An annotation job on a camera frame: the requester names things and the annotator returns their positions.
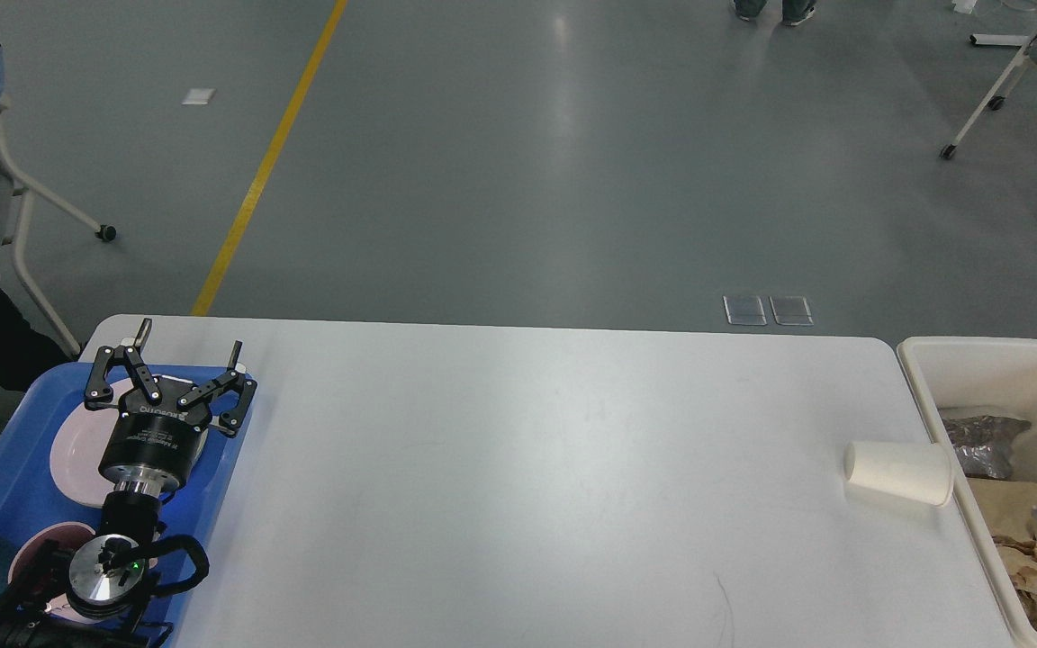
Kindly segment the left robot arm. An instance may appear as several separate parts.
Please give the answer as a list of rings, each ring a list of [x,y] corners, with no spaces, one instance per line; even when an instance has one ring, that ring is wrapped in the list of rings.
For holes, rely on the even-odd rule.
[[[258,382],[241,341],[148,365],[149,329],[44,374],[0,436],[0,647],[160,647],[211,573]]]

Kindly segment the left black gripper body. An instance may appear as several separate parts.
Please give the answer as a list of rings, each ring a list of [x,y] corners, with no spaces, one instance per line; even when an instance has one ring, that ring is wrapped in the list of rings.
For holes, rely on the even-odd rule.
[[[140,395],[124,395],[100,459],[100,476],[114,484],[156,479],[160,492],[184,488],[201,455],[211,407],[199,403],[180,410],[173,401],[152,405]]]

